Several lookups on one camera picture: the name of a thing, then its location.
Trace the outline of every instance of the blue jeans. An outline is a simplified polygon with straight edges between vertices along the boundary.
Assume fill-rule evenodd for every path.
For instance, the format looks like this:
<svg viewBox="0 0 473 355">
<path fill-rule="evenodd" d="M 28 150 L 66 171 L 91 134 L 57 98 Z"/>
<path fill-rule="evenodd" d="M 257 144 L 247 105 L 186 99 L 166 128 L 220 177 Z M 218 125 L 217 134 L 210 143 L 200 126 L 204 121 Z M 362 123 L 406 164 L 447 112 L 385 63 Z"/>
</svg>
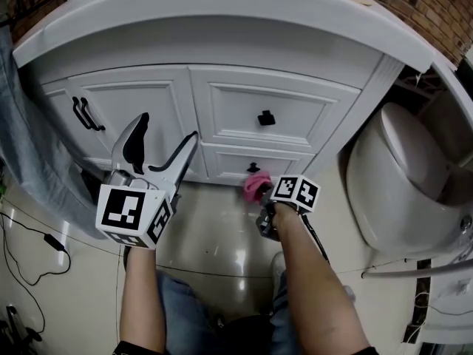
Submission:
<svg viewBox="0 0 473 355">
<path fill-rule="evenodd" d="M 158 272 L 161 304 L 166 316 L 166 351 L 170 355 L 229 354 L 207 320 L 205 306 L 195 297 L 191 287 L 183 281 Z M 274 326 L 270 355 L 297 355 L 301 353 L 296 332 L 290 321 L 287 304 L 286 274 L 273 301 Z"/>
</svg>

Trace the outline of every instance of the human arm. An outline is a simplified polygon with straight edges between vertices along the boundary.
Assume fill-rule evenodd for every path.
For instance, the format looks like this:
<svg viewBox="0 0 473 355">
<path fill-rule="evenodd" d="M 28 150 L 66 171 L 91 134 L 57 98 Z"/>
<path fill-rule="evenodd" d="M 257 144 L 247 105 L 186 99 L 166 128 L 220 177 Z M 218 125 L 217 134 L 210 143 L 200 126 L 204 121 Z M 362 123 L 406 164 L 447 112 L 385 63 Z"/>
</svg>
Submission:
<svg viewBox="0 0 473 355">
<path fill-rule="evenodd" d="M 291 207 L 277 203 L 273 224 L 286 261 L 293 323 L 308 355 L 351 355 L 368 348 L 350 298 Z"/>
<path fill-rule="evenodd" d="M 132 247 L 126 265 L 120 339 L 164 354 L 166 325 L 156 278 L 156 253 Z"/>
</svg>

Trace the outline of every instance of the vanity cabinet door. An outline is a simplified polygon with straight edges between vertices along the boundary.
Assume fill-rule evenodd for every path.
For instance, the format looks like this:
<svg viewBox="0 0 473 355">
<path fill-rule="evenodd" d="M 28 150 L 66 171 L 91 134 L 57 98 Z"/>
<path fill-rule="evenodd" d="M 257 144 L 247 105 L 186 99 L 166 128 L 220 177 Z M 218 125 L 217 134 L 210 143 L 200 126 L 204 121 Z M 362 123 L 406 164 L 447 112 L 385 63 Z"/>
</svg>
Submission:
<svg viewBox="0 0 473 355">
<path fill-rule="evenodd" d="M 39 103 L 50 123 L 58 130 L 61 140 L 78 157 L 110 158 L 110 151 L 100 142 L 81 113 L 79 95 L 67 79 L 43 84 Z"/>
<path fill-rule="evenodd" d="M 145 164 L 163 165 L 181 140 L 198 130 L 191 82 L 186 66 L 142 66 L 104 70 L 72 77 L 87 101 L 87 113 L 112 151 L 121 132 L 141 113 L 149 113 L 145 134 Z M 198 149 L 187 178 L 205 180 Z"/>
<path fill-rule="evenodd" d="M 316 154 L 359 89 L 288 72 L 191 65 L 203 141 Z"/>
</svg>

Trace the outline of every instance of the pink object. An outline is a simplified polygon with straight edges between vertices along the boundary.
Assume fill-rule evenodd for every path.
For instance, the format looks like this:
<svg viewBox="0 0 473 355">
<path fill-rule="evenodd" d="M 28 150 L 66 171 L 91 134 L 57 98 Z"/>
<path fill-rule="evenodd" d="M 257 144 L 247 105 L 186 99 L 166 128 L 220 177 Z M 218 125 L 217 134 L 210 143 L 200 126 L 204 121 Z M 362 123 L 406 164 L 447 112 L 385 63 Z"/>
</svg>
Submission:
<svg viewBox="0 0 473 355">
<path fill-rule="evenodd" d="M 259 191 L 259 187 L 263 184 L 273 185 L 269 172 L 260 171 L 248 176 L 243 186 L 243 198 L 249 203 L 259 203 L 261 197 L 263 197 L 263 193 Z"/>
</svg>

